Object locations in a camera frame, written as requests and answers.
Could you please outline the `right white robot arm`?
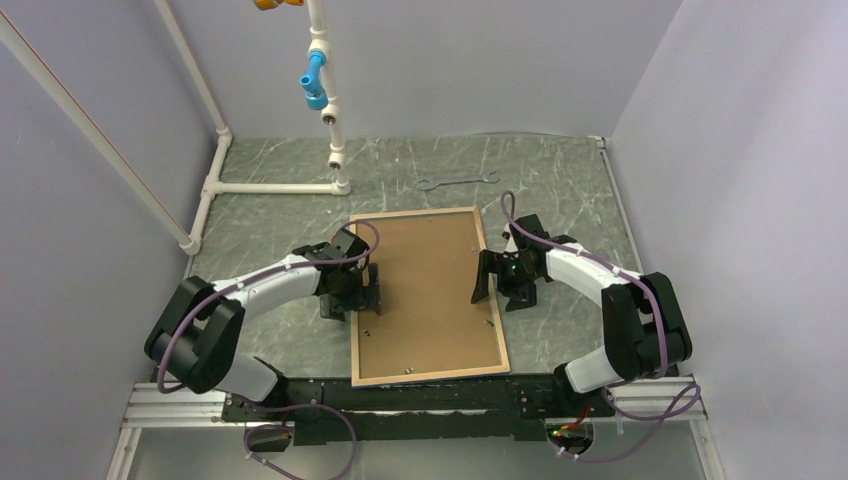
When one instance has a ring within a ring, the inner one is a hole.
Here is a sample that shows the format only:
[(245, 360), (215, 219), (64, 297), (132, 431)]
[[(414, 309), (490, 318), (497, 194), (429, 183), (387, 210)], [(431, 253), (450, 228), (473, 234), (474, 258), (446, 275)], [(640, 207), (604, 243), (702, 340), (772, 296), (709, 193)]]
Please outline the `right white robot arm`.
[(507, 311), (537, 303), (537, 281), (564, 284), (601, 310), (603, 343), (560, 366), (565, 379), (551, 388), (557, 411), (574, 415), (590, 392), (658, 374), (689, 359), (693, 344), (670, 279), (622, 269), (586, 250), (569, 235), (550, 236), (535, 214), (505, 228), (502, 252), (478, 255), (474, 304), (496, 290)]

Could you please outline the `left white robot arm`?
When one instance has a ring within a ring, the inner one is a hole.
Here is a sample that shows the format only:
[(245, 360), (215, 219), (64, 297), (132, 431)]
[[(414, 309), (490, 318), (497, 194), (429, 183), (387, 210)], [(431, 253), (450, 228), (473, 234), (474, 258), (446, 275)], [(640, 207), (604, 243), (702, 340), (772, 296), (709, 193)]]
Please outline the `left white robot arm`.
[(292, 403), (289, 380), (270, 363), (238, 353), (242, 328), (307, 297), (318, 299), (324, 319), (379, 313), (379, 269), (370, 257), (381, 238), (366, 240), (355, 227), (378, 232), (369, 222), (353, 220), (329, 241), (298, 247), (251, 273), (214, 282), (197, 275), (183, 279), (144, 344), (157, 364), (158, 391), (217, 390), (241, 398), (261, 419), (279, 417)]

